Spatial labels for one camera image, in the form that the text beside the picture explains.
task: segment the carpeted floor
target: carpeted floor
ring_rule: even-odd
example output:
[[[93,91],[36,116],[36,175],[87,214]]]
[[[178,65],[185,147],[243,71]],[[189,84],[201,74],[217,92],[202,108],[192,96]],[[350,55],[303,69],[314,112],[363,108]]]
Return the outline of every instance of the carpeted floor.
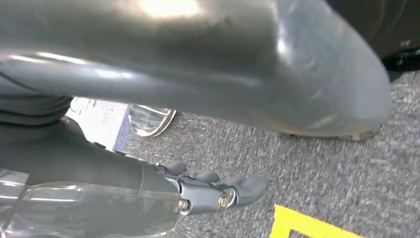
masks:
[[[275,204],[367,238],[419,238],[420,72],[405,74],[392,93],[390,120],[366,142],[288,139],[182,113],[161,136],[131,132],[125,150],[150,162],[186,162],[193,174],[210,169],[269,181],[269,193],[253,206],[187,217],[169,238],[267,238]]]

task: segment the gray carpet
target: gray carpet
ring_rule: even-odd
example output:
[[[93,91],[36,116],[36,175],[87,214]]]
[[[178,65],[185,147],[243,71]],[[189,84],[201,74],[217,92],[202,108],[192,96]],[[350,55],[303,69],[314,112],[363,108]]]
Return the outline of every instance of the gray carpet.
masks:
[[[251,207],[185,218],[169,238],[267,238],[281,204],[367,238],[420,237],[420,73],[392,86],[383,132],[366,142],[288,139],[279,133],[178,114],[161,136],[131,132],[126,151],[183,161],[191,173],[259,175],[269,193]],[[303,237],[292,234],[291,237]]]

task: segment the metal bolt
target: metal bolt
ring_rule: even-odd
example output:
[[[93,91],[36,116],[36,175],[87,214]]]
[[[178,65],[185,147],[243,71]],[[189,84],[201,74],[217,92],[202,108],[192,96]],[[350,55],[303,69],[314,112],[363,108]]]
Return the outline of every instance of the metal bolt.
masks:
[[[227,206],[229,205],[229,197],[226,194],[220,196],[218,205],[220,211],[226,210]]]
[[[182,199],[182,200],[179,201],[178,206],[181,209],[181,211],[186,211],[188,209],[188,207],[190,206],[190,202]]]

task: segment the yellow tape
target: yellow tape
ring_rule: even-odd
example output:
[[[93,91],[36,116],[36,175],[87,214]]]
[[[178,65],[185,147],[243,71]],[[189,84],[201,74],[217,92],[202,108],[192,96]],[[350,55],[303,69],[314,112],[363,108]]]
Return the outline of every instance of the yellow tape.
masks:
[[[291,230],[311,238],[363,238],[292,209],[276,205],[270,238],[289,238]]]

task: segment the transparent plastic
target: transparent plastic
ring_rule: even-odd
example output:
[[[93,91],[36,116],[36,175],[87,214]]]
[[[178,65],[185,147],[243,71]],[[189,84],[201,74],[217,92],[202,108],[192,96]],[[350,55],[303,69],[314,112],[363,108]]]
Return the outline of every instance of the transparent plastic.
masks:
[[[0,170],[2,238],[140,238],[172,230],[179,194],[73,182],[26,185]]]

